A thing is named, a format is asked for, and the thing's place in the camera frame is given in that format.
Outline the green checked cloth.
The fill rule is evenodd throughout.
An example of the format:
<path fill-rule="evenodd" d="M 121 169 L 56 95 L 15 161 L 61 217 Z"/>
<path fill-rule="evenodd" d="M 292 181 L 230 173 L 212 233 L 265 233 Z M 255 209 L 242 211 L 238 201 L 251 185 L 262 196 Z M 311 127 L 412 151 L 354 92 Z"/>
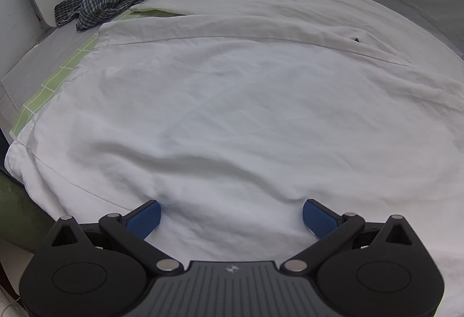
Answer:
<path fill-rule="evenodd" d="M 175 38 L 170 24 L 178 15 L 167 11 L 125 11 L 116 19 L 79 34 L 70 26 L 55 30 L 6 75 L 3 85 L 19 110 L 7 141 L 23 128 L 64 87 L 82 72 L 120 70 L 148 62 L 161 41 Z"/>

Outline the white garment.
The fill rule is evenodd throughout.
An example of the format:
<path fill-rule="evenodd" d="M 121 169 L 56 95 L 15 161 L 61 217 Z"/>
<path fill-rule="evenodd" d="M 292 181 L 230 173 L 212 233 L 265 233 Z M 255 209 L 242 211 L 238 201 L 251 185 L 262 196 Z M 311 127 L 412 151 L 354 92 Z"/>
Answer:
<path fill-rule="evenodd" d="M 463 60 L 371 0 L 148 0 L 24 126 L 6 167 L 53 218 L 149 199 L 149 241 L 190 260 L 277 260 L 314 198 L 404 215 L 463 314 Z"/>

